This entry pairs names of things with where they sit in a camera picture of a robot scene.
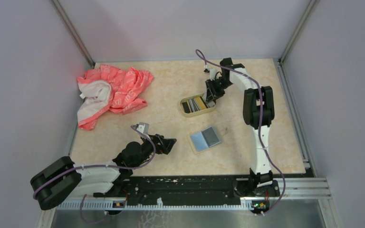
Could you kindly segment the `cream card holder tray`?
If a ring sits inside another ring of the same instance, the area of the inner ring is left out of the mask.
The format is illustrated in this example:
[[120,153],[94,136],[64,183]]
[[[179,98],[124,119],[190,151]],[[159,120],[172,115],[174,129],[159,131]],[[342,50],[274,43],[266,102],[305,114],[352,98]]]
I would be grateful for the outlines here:
[[216,110],[216,103],[205,100],[205,94],[198,94],[183,98],[180,101],[180,108],[183,116],[194,117]]

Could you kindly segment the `beige card sleeve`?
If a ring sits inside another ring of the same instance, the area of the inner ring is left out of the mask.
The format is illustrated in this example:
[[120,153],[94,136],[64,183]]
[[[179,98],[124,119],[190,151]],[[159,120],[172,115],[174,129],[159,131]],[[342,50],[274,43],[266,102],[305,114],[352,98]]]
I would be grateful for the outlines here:
[[215,126],[187,135],[188,143],[194,154],[200,154],[223,143]]

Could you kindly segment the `grey blue credit card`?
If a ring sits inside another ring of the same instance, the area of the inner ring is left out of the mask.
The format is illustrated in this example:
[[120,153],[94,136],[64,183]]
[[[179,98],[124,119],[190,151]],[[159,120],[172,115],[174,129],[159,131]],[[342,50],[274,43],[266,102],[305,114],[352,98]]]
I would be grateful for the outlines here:
[[190,139],[192,148],[194,152],[202,152],[204,150],[207,150],[209,147],[207,146],[202,133],[197,132],[194,134],[189,135],[188,137]]

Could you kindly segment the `black credit card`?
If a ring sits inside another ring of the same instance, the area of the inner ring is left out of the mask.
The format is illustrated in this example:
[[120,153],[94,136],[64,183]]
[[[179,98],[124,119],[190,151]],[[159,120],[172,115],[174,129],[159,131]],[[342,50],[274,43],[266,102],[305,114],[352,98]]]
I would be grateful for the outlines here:
[[209,127],[201,131],[201,133],[209,148],[217,146],[222,143],[214,127]]

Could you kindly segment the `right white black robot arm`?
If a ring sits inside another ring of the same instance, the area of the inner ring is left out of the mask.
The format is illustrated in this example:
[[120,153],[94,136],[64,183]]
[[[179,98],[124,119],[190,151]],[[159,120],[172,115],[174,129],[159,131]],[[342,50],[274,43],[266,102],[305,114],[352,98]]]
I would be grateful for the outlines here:
[[225,89],[235,85],[243,93],[242,116],[245,124],[252,128],[254,135],[254,158],[250,165],[249,191],[255,196],[262,195],[267,190],[267,182],[273,179],[268,155],[268,137],[272,121],[275,118],[273,89],[261,86],[251,78],[243,64],[234,64],[231,58],[224,58],[218,65],[209,60],[208,64],[220,67],[221,75],[210,73],[206,80],[206,103],[216,102],[225,95]]

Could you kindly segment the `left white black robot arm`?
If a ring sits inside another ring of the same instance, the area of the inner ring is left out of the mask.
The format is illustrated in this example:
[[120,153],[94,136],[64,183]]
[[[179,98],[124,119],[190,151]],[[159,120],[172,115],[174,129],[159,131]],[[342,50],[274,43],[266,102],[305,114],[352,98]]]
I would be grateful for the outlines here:
[[69,156],[59,158],[31,178],[33,199],[48,210],[72,197],[125,196],[124,181],[133,171],[147,165],[155,154],[169,154],[177,142],[159,134],[142,137],[142,141],[128,143],[114,159],[102,164],[83,165]]

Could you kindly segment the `pink white crumpled cloth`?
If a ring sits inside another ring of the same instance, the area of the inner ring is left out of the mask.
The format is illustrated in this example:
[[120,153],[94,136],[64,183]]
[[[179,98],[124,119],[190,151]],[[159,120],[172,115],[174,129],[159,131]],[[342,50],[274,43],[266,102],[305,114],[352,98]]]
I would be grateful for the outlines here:
[[138,96],[152,83],[154,76],[147,70],[133,67],[122,70],[102,64],[77,78],[80,97],[84,100],[77,111],[80,129],[93,130],[105,112],[129,114],[147,106]]

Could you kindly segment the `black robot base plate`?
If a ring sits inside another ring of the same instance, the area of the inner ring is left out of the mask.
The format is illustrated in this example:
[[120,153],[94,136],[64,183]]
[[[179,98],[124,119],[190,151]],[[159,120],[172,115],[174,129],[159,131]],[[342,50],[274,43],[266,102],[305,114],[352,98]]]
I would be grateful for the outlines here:
[[248,175],[142,176],[130,177],[96,198],[127,198],[128,206],[152,206],[161,199],[165,206],[239,205],[242,197],[269,200],[280,196],[278,182],[255,189]]

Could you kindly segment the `aluminium front frame rail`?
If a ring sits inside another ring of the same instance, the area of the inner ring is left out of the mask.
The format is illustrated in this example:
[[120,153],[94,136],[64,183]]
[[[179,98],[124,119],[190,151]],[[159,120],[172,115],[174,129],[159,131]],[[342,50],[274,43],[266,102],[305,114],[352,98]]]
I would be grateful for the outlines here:
[[76,197],[45,211],[49,227],[335,228],[323,178],[277,178],[253,189],[237,176],[140,177],[119,197]]

